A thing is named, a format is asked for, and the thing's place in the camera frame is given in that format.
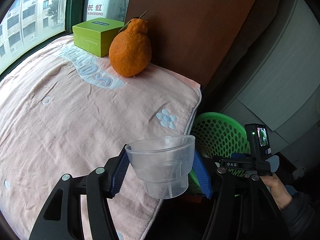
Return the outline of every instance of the air conditioner unit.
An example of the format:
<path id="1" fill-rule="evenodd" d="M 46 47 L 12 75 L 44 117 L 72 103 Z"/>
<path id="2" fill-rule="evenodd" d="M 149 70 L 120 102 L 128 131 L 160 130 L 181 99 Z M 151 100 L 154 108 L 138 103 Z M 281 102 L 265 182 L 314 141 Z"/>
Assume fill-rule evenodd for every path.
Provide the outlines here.
<path id="1" fill-rule="evenodd" d="M 16 50 L 17 50 L 16 46 L 12 46 L 12 47 L 10 48 L 11 53 L 14 53 Z"/>

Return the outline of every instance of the building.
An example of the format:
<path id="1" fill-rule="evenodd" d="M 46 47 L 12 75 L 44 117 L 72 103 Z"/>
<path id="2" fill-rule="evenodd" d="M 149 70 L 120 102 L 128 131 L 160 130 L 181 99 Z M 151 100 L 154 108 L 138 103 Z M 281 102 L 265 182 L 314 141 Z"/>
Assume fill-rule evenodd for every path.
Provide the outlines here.
<path id="1" fill-rule="evenodd" d="M 64 23 L 47 16 L 51 3 L 52 0 L 15 0 L 12 4 L 0 24 L 0 73 L 32 47 L 65 30 Z M 59 0 L 63 14 L 65 3 Z"/>

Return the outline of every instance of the green laundry basket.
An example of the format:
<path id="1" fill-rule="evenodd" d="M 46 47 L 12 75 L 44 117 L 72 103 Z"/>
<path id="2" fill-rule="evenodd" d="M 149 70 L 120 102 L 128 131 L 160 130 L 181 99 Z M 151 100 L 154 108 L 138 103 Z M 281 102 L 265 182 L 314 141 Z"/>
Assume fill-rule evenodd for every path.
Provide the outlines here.
<path id="1" fill-rule="evenodd" d="M 205 157 L 231 157 L 232 153 L 250 153 L 244 127 L 224 114 L 204 113 L 196 116 L 190 134 L 196 137 L 196 149 Z M 229 171 L 240 177 L 245 173 L 232 169 Z M 189 173 L 188 191 L 193 194 L 202 193 L 193 169 Z"/>

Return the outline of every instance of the metal bolt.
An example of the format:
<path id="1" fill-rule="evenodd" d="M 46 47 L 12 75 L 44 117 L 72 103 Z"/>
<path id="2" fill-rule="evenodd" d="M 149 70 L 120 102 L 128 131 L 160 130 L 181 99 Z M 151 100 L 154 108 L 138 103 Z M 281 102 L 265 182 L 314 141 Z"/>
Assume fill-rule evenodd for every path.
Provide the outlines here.
<path id="1" fill-rule="evenodd" d="M 253 179 L 254 181 L 258 181 L 260 179 L 260 177 L 257 174 L 253 174 L 251 176 L 251 179 Z"/>
<path id="2" fill-rule="evenodd" d="M 97 168 L 97 169 L 96 169 L 96 173 L 97 173 L 97 174 L 104 173 L 104 168 L 102 168 L 102 167 Z"/>
<path id="3" fill-rule="evenodd" d="M 66 181 L 66 180 L 68 180 L 68 179 L 70 179 L 70 175 L 69 175 L 69 174 L 64 174 L 64 175 L 62 176 L 62 180 Z"/>
<path id="4" fill-rule="evenodd" d="M 221 174 L 223 174 L 223 173 L 226 173 L 226 172 L 227 172 L 227 170 L 226 170 L 225 168 L 223 168 L 223 167 L 219 167 L 219 168 L 217 168 L 217 171 L 218 171 L 219 173 L 221 173 Z"/>

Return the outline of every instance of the box lid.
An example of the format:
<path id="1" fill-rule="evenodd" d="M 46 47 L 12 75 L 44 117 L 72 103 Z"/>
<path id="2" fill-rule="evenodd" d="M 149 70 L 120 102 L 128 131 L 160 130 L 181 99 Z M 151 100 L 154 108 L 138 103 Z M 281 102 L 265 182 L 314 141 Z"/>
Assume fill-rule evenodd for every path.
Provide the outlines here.
<path id="1" fill-rule="evenodd" d="M 83 23 L 79 23 L 72 27 L 74 33 L 90 36 L 94 39 L 101 40 L 101 35 L 105 31 L 109 31 L 116 28 L 122 28 L 123 22 L 106 19 L 96 18 Z"/>

